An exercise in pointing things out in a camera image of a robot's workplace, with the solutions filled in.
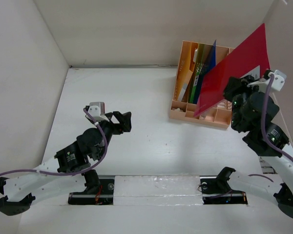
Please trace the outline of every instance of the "black bracket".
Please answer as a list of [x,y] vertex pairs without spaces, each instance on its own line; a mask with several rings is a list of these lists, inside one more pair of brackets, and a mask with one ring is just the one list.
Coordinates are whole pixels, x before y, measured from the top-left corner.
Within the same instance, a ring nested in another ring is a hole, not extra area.
[[0,193],[2,194],[2,195],[4,195],[4,186],[5,186],[5,184],[6,184],[6,180],[7,180],[8,178],[6,178],[6,177],[0,177]]
[[27,195],[22,201],[14,202],[7,201],[8,197],[0,198],[0,212],[4,213],[7,216],[18,215],[27,210],[29,210],[30,205],[33,200],[36,198],[31,195]]
[[287,216],[293,218],[293,194],[285,183],[282,183],[281,186],[281,190],[273,196],[278,202],[279,209]]
[[70,193],[68,204],[70,205],[110,205],[113,203],[114,176],[99,177],[100,186],[91,194],[86,191],[81,193]]
[[231,190],[227,181],[229,176],[235,172],[235,169],[225,167],[221,170],[217,177],[202,177],[201,188],[204,194],[224,194]]

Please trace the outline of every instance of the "white plastic part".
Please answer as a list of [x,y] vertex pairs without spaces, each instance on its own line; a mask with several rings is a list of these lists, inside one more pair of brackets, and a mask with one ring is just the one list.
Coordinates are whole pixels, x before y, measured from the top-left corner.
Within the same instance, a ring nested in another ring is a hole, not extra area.
[[[282,150],[293,157],[293,148],[290,145],[286,145]],[[293,194],[293,162],[291,162],[285,156],[262,156],[262,159],[268,162],[275,169],[275,171],[280,175],[282,180],[287,184]]]
[[89,114],[95,118],[96,121],[106,120],[109,121],[105,116],[105,105],[104,102],[91,102],[88,109]]
[[114,205],[193,206],[203,205],[198,175],[116,176]]
[[247,195],[252,194],[278,205],[277,200],[273,196],[281,189],[278,183],[273,183],[260,176],[248,176],[240,172],[233,172],[230,175],[228,184],[233,190],[244,191]]
[[[34,168],[37,171],[48,171],[57,173],[59,163],[57,159],[51,158],[47,162]],[[7,179],[4,186],[4,195],[8,196],[8,201],[21,201],[25,196],[50,183],[60,176],[44,175],[40,173],[30,173],[16,178]]]
[[50,181],[49,183],[32,191],[32,196],[36,198],[32,202],[32,205],[35,205],[38,202],[51,197],[56,197],[64,194],[66,194],[68,197],[69,193],[82,192],[85,190],[85,179],[81,174],[75,176],[57,177],[57,179]]
[[[271,77],[272,74],[274,74],[274,81],[272,83],[271,93],[279,92],[282,89],[287,76],[284,73],[280,72],[279,70],[275,70],[275,72],[270,72],[268,74],[268,76]],[[255,82],[249,84],[249,86],[256,86],[257,85],[259,88],[259,91],[265,93],[266,88],[269,84],[269,81],[270,81],[270,79],[264,80],[264,81],[262,81],[262,80],[255,81]]]

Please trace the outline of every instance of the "green folder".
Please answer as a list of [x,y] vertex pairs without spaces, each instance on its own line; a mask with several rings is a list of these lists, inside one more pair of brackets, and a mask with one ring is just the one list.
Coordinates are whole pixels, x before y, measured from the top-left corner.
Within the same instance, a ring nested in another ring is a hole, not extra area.
[[199,44],[197,59],[196,59],[195,67],[194,67],[195,77],[192,79],[192,83],[191,83],[191,87],[190,87],[190,91],[189,91],[189,96],[188,96],[189,103],[193,103],[193,100],[194,100],[194,94],[195,94],[197,81],[199,79],[200,73],[202,71],[203,63],[204,63],[204,61],[202,61],[203,54],[204,54],[204,44]]

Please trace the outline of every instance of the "white panel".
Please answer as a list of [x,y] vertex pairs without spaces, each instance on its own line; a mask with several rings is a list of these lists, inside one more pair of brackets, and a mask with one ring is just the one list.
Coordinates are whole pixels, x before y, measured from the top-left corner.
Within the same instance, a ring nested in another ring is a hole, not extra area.
[[[41,162],[67,69],[34,2],[0,0],[0,173]],[[0,213],[0,233],[20,217]]]
[[225,166],[261,173],[245,134],[168,118],[176,68],[69,69],[43,161],[93,125],[83,108],[132,112],[132,130],[113,136],[100,175],[217,175]]
[[293,234],[277,207],[40,206],[22,215],[18,234]]
[[271,68],[288,76],[276,97],[293,140],[293,0],[286,2],[275,1],[265,23]]
[[182,40],[236,47],[273,0],[35,0],[70,65],[178,63]]
[[[43,160],[92,127],[83,107],[104,101],[107,112],[132,112],[132,130],[113,136],[98,174],[158,177],[130,183],[118,177],[115,206],[67,206],[67,196],[46,200],[23,214],[20,234],[293,233],[293,219],[260,198],[250,196],[249,207],[201,205],[195,179],[182,185],[187,176],[181,177],[176,187],[159,180],[166,178],[159,175],[217,175],[225,166],[261,173],[258,157],[242,141],[244,134],[168,118],[175,73],[175,68],[69,70]],[[149,182],[157,186],[155,180],[163,189],[149,187]],[[171,199],[165,197],[166,185]],[[180,199],[178,188],[187,196]]]

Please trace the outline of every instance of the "screw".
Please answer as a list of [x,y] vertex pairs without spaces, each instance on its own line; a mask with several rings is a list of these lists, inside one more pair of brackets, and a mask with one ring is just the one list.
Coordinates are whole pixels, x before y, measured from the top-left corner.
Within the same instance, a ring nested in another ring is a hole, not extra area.
[[206,182],[203,182],[202,184],[201,184],[201,187],[202,187],[202,189],[207,189],[208,187],[207,187],[207,183]]
[[113,190],[113,189],[114,189],[114,184],[109,183],[109,184],[107,185],[107,188],[108,188],[109,190]]

